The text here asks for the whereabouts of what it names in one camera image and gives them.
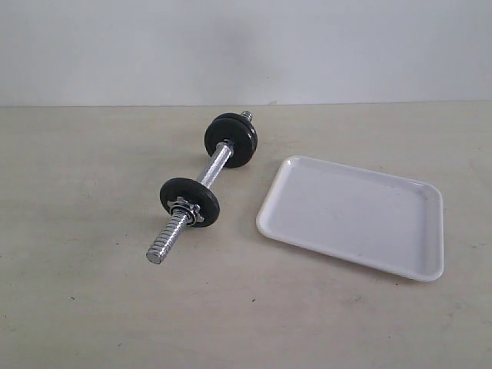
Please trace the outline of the white plastic tray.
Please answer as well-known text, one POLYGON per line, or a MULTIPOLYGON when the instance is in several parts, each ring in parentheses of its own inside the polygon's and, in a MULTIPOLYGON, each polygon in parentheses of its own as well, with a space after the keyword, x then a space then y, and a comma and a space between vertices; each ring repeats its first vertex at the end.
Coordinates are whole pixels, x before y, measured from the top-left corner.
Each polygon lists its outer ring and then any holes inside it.
POLYGON ((423 181, 295 155, 256 217, 271 240, 413 281, 444 273, 444 202, 423 181))

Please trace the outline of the chrome star collar nut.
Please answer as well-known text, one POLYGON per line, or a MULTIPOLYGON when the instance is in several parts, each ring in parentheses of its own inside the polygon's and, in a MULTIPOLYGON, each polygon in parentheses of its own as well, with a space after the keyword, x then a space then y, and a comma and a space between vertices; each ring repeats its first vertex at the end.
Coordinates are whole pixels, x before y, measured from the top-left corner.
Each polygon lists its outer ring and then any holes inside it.
POLYGON ((204 222, 201 215, 201 207, 193 204, 185 198, 178 196, 175 200, 167 202, 170 215, 184 217, 187 226, 195 226, 204 222))

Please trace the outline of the chrome dumbbell bar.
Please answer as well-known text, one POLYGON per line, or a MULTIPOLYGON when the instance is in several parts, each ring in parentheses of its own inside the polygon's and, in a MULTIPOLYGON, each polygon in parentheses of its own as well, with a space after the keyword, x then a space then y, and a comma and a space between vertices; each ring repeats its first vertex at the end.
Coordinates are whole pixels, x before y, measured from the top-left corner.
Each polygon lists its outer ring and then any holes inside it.
MULTIPOLYGON (((196 180, 211 190, 211 186, 224 168, 239 168, 246 165, 258 147, 258 133, 250 111, 226 112, 214 118, 204 133, 204 146, 210 156, 196 180)), ((185 218, 171 216, 146 252, 153 264, 160 264, 168 256, 182 231, 187 226, 185 218)))

